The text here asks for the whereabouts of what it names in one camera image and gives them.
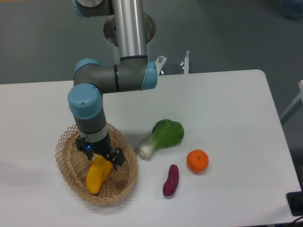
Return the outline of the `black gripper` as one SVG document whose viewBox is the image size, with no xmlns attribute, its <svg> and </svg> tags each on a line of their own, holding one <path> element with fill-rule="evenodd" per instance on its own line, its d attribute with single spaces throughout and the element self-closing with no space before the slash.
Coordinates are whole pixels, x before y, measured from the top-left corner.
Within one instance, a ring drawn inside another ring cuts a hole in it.
<svg viewBox="0 0 303 227">
<path fill-rule="evenodd" d="M 112 164 L 114 170 L 117 170 L 125 162 L 123 150 L 111 148 L 109 133 L 97 142 L 88 142 L 85 137 L 78 137 L 75 144 L 77 150 L 83 152 L 88 160 L 91 160 L 94 154 L 101 155 Z"/>
</svg>

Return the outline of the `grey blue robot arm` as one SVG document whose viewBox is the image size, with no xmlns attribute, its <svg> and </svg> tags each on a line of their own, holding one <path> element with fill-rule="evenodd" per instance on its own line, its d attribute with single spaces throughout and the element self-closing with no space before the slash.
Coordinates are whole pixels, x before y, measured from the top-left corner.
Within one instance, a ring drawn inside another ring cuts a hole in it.
<svg viewBox="0 0 303 227">
<path fill-rule="evenodd" d="M 119 63 L 102 67 L 94 59 L 79 61 L 68 104 L 80 132 L 77 149 L 88 159 L 94 154 L 101 155 L 118 168 L 125 156 L 121 148 L 111 146 L 103 95 L 157 86 L 156 64 L 148 60 L 143 3 L 140 0 L 75 0 L 73 6 L 83 17 L 114 16 Z"/>
</svg>

